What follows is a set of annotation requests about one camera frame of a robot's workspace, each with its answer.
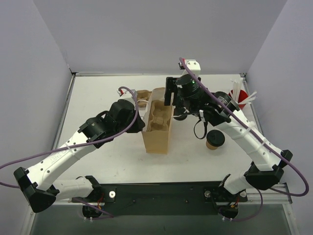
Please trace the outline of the brown pulp cup carrier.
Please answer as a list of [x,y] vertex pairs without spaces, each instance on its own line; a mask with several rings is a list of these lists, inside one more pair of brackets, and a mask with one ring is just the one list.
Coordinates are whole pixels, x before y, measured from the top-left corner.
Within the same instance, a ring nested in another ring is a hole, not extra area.
[[163,101],[152,101],[148,119],[147,131],[164,131],[169,130],[169,124],[172,115],[172,107],[165,106]]
[[152,91],[149,90],[138,90],[137,91],[137,102],[140,108],[146,107],[149,102]]

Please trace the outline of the brown paper bag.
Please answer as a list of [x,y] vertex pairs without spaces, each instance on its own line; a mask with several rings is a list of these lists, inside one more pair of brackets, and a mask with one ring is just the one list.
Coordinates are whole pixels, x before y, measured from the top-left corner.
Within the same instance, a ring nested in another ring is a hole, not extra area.
[[144,111],[142,137],[147,153],[167,154],[170,145],[173,106],[164,105],[165,88],[137,91],[139,107]]

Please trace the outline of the black plastic cup lid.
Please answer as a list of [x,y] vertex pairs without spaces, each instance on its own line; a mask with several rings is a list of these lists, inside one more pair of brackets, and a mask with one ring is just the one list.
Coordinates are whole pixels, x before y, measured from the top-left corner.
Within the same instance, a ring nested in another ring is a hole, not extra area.
[[219,130],[211,130],[206,135],[206,141],[216,147],[221,147],[225,142],[225,136]]

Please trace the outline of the brown paper coffee cup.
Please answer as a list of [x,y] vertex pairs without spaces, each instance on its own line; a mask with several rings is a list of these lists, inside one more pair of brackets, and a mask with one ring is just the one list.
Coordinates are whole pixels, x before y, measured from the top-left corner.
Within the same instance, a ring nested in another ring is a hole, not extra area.
[[218,147],[212,145],[211,143],[209,143],[208,141],[206,141],[206,147],[210,150],[216,150]]

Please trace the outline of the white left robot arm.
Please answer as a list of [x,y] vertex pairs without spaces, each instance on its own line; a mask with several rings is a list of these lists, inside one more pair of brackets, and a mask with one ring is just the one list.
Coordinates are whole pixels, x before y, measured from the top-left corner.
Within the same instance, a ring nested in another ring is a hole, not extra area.
[[15,179],[33,212],[49,208],[57,200],[84,198],[96,201],[105,196],[93,176],[59,180],[67,169],[87,154],[123,133],[138,133],[145,123],[139,115],[136,90],[120,89],[120,97],[108,111],[102,111],[82,124],[58,150],[39,163],[14,171]]

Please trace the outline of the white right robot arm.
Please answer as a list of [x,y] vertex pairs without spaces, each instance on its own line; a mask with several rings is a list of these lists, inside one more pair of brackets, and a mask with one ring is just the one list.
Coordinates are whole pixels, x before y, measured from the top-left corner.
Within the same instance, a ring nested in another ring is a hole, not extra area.
[[164,104],[173,104],[175,114],[196,116],[205,127],[211,124],[227,134],[252,160],[247,171],[225,176],[221,191],[235,195],[247,188],[267,190],[278,184],[292,153],[270,144],[227,93],[208,91],[199,78],[196,60],[180,58],[179,67],[184,70],[181,77],[166,79]]

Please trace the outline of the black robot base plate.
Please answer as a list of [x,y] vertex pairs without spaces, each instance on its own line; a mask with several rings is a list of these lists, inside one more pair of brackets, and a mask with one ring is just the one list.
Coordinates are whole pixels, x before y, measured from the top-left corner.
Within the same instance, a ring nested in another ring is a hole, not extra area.
[[101,206],[104,215],[216,215],[219,206],[247,202],[246,196],[232,195],[219,181],[102,184],[87,198],[73,198]]

